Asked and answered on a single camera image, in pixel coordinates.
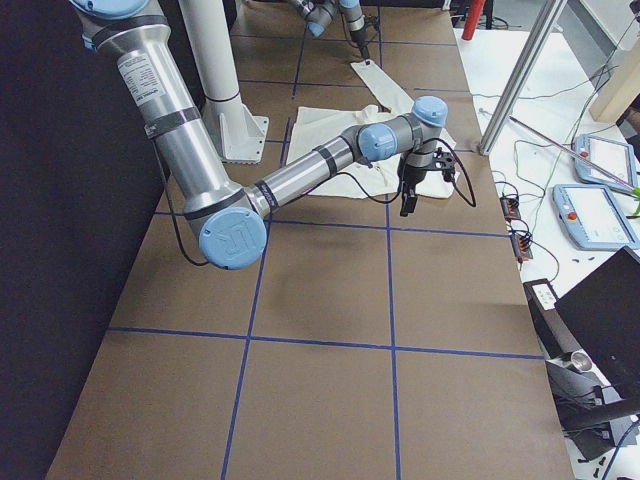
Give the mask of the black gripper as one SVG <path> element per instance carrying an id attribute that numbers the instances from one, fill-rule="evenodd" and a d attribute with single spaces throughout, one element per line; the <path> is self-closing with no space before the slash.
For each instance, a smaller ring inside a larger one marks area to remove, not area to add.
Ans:
<path id="1" fill-rule="evenodd" d="M 351 39 L 355 42 L 357 48 L 360 50 L 363 60 L 369 60 L 371 58 L 369 49 L 367 48 L 367 39 L 365 30 L 353 30 L 351 32 Z"/>
<path id="2" fill-rule="evenodd" d="M 432 152 L 405 152 L 400 156 L 398 163 L 399 188 L 401 192 L 400 216 L 407 217 L 413 214 L 416 208 L 416 186 L 426 176 L 428 167 L 434 162 Z"/>

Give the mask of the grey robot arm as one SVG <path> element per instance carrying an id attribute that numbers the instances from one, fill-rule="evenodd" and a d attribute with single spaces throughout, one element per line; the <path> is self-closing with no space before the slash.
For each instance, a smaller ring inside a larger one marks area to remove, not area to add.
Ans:
<path id="1" fill-rule="evenodd" d="M 315 38 L 322 36 L 336 16 L 340 15 L 347 39 L 355 45 L 363 60 L 370 59 L 366 33 L 369 21 L 358 0 L 288 0 L 287 3 L 296 10 L 305 22 L 306 29 Z"/>
<path id="2" fill-rule="evenodd" d="M 423 96 L 396 118 L 353 126 L 251 186 L 231 180 L 230 161 L 257 161 L 268 121 L 243 104 L 224 7 L 184 1 L 180 10 L 207 100 L 194 103 L 168 46 L 168 21 L 156 1 L 77 1 L 88 49 L 114 57 L 163 166 L 185 199 L 184 215 L 206 260 L 237 270 L 254 263 L 267 242 L 265 218 L 358 163 L 399 158 L 397 195 L 410 214 L 428 172 L 455 178 L 443 141 L 448 109 Z"/>

